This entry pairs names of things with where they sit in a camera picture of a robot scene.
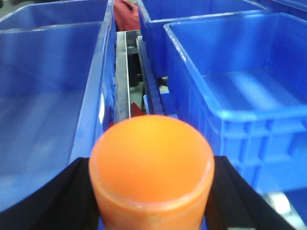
orange cap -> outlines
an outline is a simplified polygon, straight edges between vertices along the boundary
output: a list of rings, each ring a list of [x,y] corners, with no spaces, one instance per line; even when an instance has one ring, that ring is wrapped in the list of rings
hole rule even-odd
[[[208,142],[190,125],[159,115],[125,120],[97,141],[89,164],[103,220],[115,226],[109,229],[189,229],[181,222],[192,215],[199,227],[214,162]],[[200,213],[187,212],[196,206]]]

orange cylinder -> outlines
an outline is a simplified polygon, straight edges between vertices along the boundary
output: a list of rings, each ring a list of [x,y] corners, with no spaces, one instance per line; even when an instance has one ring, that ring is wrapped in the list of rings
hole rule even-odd
[[[105,132],[89,170],[106,230],[198,230],[214,159],[192,126],[147,115]]]

plastic bin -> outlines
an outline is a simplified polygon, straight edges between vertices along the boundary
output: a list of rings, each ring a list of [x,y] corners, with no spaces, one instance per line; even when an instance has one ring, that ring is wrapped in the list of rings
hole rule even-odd
[[[277,12],[288,13],[307,20],[306,0],[255,0]]]
[[[112,0],[73,0],[24,6],[0,19],[0,30],[110,21]]]
[[[163,92],[163,93],[161,93],[161,97],[162,97],[163,106],[164,106],[166,114],[168,116],[172,116],[172,117],[177,118],[176,109],[174,107],[173,99],[171,98],[170,93],[169,92]],[[147,95],[144,95],[143,99],[144,99],[146,114],[149,115],[151,113],[150,113],[149,104],[148,104],[148,101],[147,101]]]
[[[0,31],[0,211],[88,157],[111,123],[110,20]]]
[[[273,13],[165,29],[178,117],[258,192],[307,186],[307,22]]]
[[[265,9],[247,0],[138,0],[138,6],[142,36],[156,78],[166,76],[164,24],[217,13],[256,13]]]

blue surface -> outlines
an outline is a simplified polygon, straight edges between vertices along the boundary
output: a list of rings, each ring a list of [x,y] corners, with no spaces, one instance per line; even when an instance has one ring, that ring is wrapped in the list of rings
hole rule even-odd
[[[295,207],[296,211],[307,224],[307,188],[289,191],[285,193],[290,203]]]
[[[307,185],[307,22],[219,16],[166,25],[178,117],[260,192]]]
[[[288,13],[307,20],[306,0],[256,0],[256,2],[268,6],[277,12]]]
[[[148,114],[165,115],[162,97],[159,92],[159,86],[152,73],[150,60],[147,56],[145,43],[141,37],[138,37],[140,56],[142,59],[142,67],[144,71],[144,82],[146,90],[146,102],[148,106]]]
[[[138,0],[140,26],[154,76],[166,73],[166,35],[163,25],[206,18],[219,13],[256,13],[265,7],[247,0]]]
[[[113,119],[115,43],[112,0],[103,22],[0,30],[0,211],[90,155]]]
[[[101,22],[108,0],[73,0],[24,6],[0,19],[0,30]]]

red cloth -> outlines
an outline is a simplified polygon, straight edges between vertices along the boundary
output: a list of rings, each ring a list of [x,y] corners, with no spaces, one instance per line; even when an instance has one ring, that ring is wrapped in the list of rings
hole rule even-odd
[[[139,30],[138,7],[127,0],[114,1],[114,15],[119,31]]]

